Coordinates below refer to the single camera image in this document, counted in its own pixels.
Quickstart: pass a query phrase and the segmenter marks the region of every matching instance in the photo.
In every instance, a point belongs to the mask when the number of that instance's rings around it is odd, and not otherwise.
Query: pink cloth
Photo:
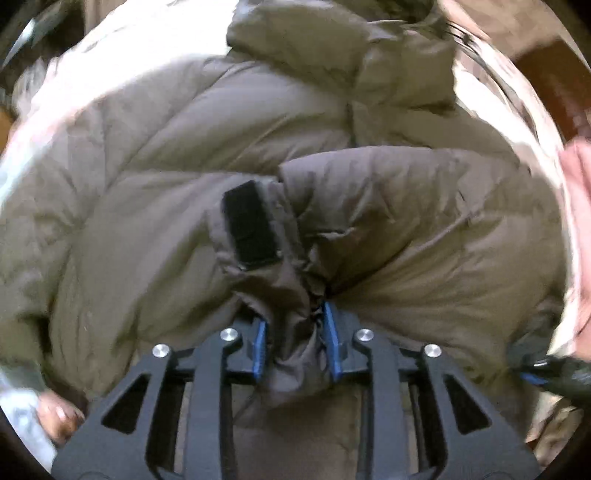
[[[591,142],[573,140],[560,155],[577,230],[581,286],[576,355],[591,360]]]

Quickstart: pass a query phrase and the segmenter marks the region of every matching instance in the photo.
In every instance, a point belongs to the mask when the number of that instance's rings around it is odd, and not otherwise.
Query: metal screw head
[[[163,343],[159,343],[158,345],[155,345],[154,348],[152,348],[152,355],[154,355],[157,358],[164,358],[169,353],[170,347]]]
[[[425,346],[425,355],[430,356],[431,358],[437,358],[441,355],[441,347],[435,345],[435,343],[429,343],[429,345]]]
[[[220,338],[224,342],[233,342],[238,338],[238,331],[235,328],[226,328],[220,332]]]
[[[362,328],[355,333],[360,342],[370,342],[374,338],[374,333],[368,328]]]

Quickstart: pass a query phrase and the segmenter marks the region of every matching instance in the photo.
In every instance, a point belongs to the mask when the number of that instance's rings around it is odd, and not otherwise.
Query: brown puffer jacket
[[[309,318],[326,297],[404,345],[442,345],[510,404],[507,342],[562,287],[560,214],[456,106],[434,2],[243,0],[228,43],[100,98],[14,180],[0,356],[94,397],[246,304],[275,339],[271,395],[236,434],[253,479],[355,476],[358,393],[319,393]],[[250,180],[281,255],[246,270],[222,198]]]

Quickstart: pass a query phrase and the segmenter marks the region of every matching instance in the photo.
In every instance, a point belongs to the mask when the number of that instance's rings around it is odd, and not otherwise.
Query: human hand
[[[58,445],[66,443],[84,422],[84,414],[51,390],[39,395],[37,417],[47,436]]]

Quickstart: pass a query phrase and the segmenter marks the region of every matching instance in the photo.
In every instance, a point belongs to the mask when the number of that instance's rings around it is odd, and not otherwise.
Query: black velcro strip
[[[253,270],[280,260],[277,239],[255,181],[226,192],[222,209],[241,266]]]

